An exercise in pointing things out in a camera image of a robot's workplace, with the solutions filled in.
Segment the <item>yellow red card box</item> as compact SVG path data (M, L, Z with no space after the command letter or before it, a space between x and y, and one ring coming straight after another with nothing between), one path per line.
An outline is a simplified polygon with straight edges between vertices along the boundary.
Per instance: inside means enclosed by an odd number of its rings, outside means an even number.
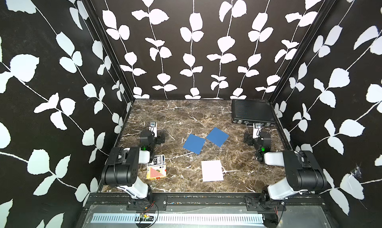
M147 168L146 179L147 180L156 180L167 177L167 166L157 165Z

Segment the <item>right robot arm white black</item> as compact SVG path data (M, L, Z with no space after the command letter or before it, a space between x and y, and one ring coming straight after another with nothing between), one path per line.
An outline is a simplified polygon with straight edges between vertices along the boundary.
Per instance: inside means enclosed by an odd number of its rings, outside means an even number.
M255 148L256 160L261 164L285 169L285 178L266 186L261 201L281 201L304 192L321 191L328 181L313 153L308 150L271 151L271 135L258 129L244 133L244 143Z

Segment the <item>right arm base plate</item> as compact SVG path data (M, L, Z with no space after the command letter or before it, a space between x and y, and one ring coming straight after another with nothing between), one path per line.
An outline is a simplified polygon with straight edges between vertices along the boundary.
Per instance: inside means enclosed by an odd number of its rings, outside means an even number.
M286 210L285 203L279 200L271 200L263 193L254 193L244 196L247 211L259 213L278 213Z

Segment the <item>blue white poker card box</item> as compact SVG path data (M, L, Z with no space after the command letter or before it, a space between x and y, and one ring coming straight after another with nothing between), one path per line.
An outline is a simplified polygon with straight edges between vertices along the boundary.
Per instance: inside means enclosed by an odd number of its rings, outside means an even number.
M153 167L153 166L162 166L165 165L165 155L155 155L153 158L153 161L147 164L147 167Z

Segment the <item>white square paper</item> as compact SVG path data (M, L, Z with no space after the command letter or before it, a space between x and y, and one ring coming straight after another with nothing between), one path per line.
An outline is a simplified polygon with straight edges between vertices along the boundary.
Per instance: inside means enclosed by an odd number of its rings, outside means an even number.
M202 161L202 176L203 182L223 181L221 161Z

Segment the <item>small green circuit board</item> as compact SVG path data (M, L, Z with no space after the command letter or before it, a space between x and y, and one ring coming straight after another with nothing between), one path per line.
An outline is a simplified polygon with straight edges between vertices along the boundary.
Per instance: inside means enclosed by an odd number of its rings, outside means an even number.
M139 216L139 222L142 223L142 222L153 222L154 221L154 216L150 216L150 215L140 215Z

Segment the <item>white perforated strip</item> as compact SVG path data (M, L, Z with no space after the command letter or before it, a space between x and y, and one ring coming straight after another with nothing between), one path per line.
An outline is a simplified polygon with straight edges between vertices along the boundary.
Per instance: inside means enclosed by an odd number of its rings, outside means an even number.
M186 225L245 225L264 223L260 214L151 214L153 222L139 222L139 214L95 213L92 224L186 224Z

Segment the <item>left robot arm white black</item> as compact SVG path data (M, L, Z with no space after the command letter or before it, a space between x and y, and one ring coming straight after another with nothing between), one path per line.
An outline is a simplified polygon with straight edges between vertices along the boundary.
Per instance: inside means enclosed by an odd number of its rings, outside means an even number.
M164 132L147 127L140 133L138 146L112 148L101 173L102 184L115 186L132 199L152 202L151 187L138 177L139 164L153 163L156 145L164 142Z

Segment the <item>blue square paper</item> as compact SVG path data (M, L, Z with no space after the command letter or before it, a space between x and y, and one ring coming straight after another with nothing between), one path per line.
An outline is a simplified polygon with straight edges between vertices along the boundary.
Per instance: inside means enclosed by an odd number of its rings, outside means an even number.
M200 154L205 142L206 140L204 138L190 134L185 144L183 145L183 148L195 154Z
M228 137L228 134L215 127L208 134L206 139L215 144L216 146L221 147L227 141Z

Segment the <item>black case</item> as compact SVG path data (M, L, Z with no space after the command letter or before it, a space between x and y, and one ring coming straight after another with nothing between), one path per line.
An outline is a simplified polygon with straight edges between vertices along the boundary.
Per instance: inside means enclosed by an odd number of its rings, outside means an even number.
M276 124L271 104L263 100L233 100L231 118L236 124L260 124L264 127Z

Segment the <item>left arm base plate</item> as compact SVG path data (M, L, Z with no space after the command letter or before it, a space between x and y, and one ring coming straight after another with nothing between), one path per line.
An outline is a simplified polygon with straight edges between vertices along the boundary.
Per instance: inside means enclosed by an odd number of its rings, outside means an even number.
M164 194L153 194L149 199L130 199L126 206L127 211L143 212L150 208L150 211L165 211L168 196Z

